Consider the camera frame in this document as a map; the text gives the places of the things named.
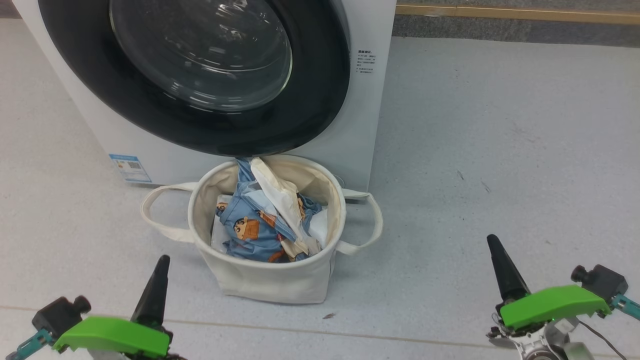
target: floor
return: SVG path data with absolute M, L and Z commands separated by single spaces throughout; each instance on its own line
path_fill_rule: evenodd
M 500 300 L 489 233 L 533 291 L 601 263 L 640 298 L 638 49 L 394 38 L 370 189 L 383 238 L 338 255 L 328 298 L 314 306 L 223 296 L 194 246 L 142 221 L 148 188 L 120 179 L 21 20 L 0 20 L 0 49 L 7 354 L 59 296 L 130 316 L 161 254 L 172 257 L 172 350 L 192 360 L 517 359 L 484 336 Z M 187 201 L 164 197 L 155 214 L 184 224 Z M 344 236 L 368 236 L 367 209 L 348 213 Z M 583 320 L 640 359 L 640 322 Z M 584 329 L 572 338 L 612 357 Z M 74 357 L 88 354 L 34 359 Z
M 538 44 L 640 47 L 640 26 L 638 25 L 568 21 L 396 15 L 393 35 L 413 38 L 466 38 Z

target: front-load washing machine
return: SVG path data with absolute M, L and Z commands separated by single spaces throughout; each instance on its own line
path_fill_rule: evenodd
M 395 3 L 14 0 L 125 180 L 197 181 L 229 157 L 286 152 L 355 190 Z

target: cable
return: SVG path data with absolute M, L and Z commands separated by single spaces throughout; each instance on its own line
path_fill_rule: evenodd
M 606 343 L 607 343 L 607 345 L 611 348 L 611 350 L 613 350 L 613 351 L 614 351 L 618 356 L 620 356 L 620 358 L 621 358 L 622 360 L 627 360 L 627 358 L 626 358 L 623 354 L 621 354 L 621 353 L 618 351 L 618 349 L 617 349 L 615 346 L 613 346 L 613 344 L 612 344 L 612 343 L 610 343 L 610 342 L 609 342 L 609 340 L 607 340 L 607 338 L 605 338 L 604 336 L 602 336 L 602 334 L 600 334 L 599 332 L 595 331 L 592 327 L 590 327 L 589 325 L 585 324 L 585 323 L 584 323 L 584 322 L 582 322 L 582 321 L 579 321 L 579 323 L 581 323 L 581 324 L 582 324 L 582 326 L 584 326 L 584 327 L 586 327 L 587 329 L 589 329 L 589 331 L 591 331 L 592 333 L 594 333 L 594 334 L 595 334 L 596 336 L 598 336 L 600 339 L 603 339 L 603 340 L 604 340 L 604 342 L 606 342 Z
M 498 313 L 491 314 L 491 319 L 496 325 L 498 325 L 498 328 L 500 328 L 500 333 L 507 334 L 509 332 L 504 326 L 504 323 L 500 322 L 500 315 L 498 315 Z

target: white fabric basket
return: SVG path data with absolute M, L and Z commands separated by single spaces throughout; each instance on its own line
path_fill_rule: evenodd
M 342 189 L 327 169 L 313 161 L 289 155 L 268 156 L 263 160 L 277 176 L 294 183 L 300 193 L 328 206 L 328 244 L 311 258 L 285 264 L 262 263 L 211 248 L 216 199 L 221 193 L 233 193 L 236 189 L 235 161 L 217 166 L 197 183 L 161 186 L 151 191 L 142 202 L 142 217 L 169 239 L 195 243 L 226 295 L 287 304 L 320 303 L 326 298 L 335 251 L 353 255 L 376 242 L 382 232 L 382 212 L 370 193 Z M 152 220 L 151 205 L 167 190 L 193 192 L 188 209 L 189 229 L 168 227 Z M 373 207 L 373 234 L 363 245 L 340 240 L 346 217 L 345 198 L 366 199 Z

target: cartoon character print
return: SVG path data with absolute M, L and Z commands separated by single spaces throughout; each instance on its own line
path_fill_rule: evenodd
M 242 219 L 236 220 L 234 230 L 240 240 L 257 240 L 258 234 L 260 233 L 260 220 L 243 217 Z
M 290 262 L 289 261 L 289 257 L 287 256 L 287 253 L 284 252 L 284 249 L 274 252 L 273 255 L 271 255 L 267 261 L 270 262 L 270 263 L 288 263 L 288 262 Z
M 263 219 L 263 221 L 265 223 L 267 223 L 268 226 L 271 227 L 276 227 L 276 216 L 275 215 L 271 215 L 269 213 L 265 213 L 262 210 L 258 210 L 258 216 Z
M 227 202 L 219 202 L 216 205 L 216 215 L 220 216 L 226 209 L 228 203 Z

